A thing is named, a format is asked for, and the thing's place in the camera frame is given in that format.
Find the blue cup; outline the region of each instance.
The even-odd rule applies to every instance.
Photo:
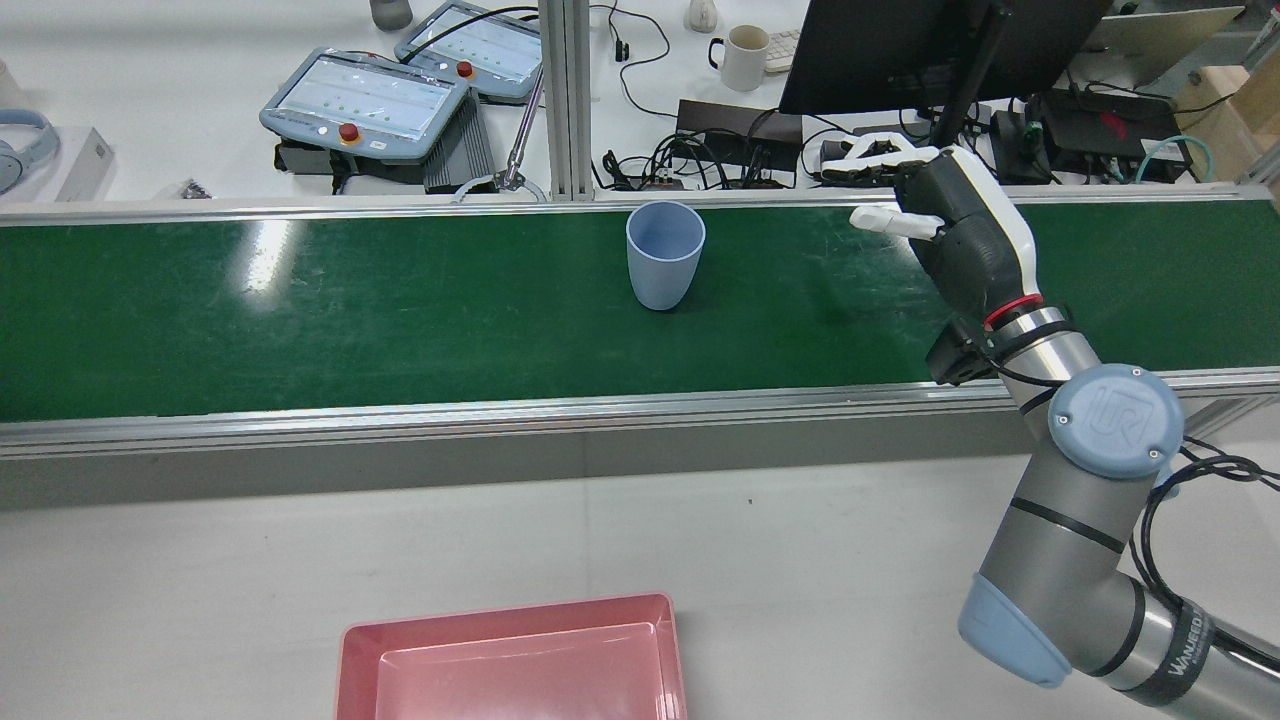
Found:
[[[627,218],[627,270],[631,290],[650,310],[675,307],[694,282],[707,225],[692,208],[654,200]]]

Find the mug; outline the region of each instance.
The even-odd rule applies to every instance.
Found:
[[[712,58],[717,45],[724,46],[724,59]],[[755,26],[737,26],[728,31],[728,40],[716,37],[707,46],[707,61],[721,72],[721,82],[730,90],[750,92],[764,82],[764,56],[769,47],[769,33]]]

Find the ur logo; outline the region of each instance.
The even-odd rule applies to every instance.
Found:
[[[1120,436],[1133,447],[1143,439],[1153,411],[1151,402],[1140,397],[1101,387],[1089,407],[1089,428],[1102,436]]]

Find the white box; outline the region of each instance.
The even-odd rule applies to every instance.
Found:
[[[23,174],[0,204],[76,202],[101,200],[106,195],[115,151],[93,128],[58,127],[58,151]],[[4,126],[0,140],[22,147],[35,137],[35,128]]]

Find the blue cable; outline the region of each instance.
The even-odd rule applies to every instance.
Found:
[[[1202,179],[1201,182],[1210,182],[1211,179],[1213,179],[1213,151],[1208,149],[1208,145],[1198,137],[1193,137],[1189,135],[1175,135],[1172,137],[1166,137],[1165,140],[1161,140],[1160,142],[1156,143],[1155,147],[1151,149],[1149,152],[1147,152],[1147,156],[1142,159],[1142,164],[1138,165],[1138,172],[1134,173],[1133,176],[1133,184],[1138,184],[1139,182],[1142,182],[1142,176],[1147,173],[1147,164],[1151,163],[1151,159],[1156,156],[1156,152],[1164,150],[1166,145],[1178,141],[1193,142],[1196,145],[1199,145],[1201,150],[1204,151],[1204,158],[1207,159],[1204,179]]]

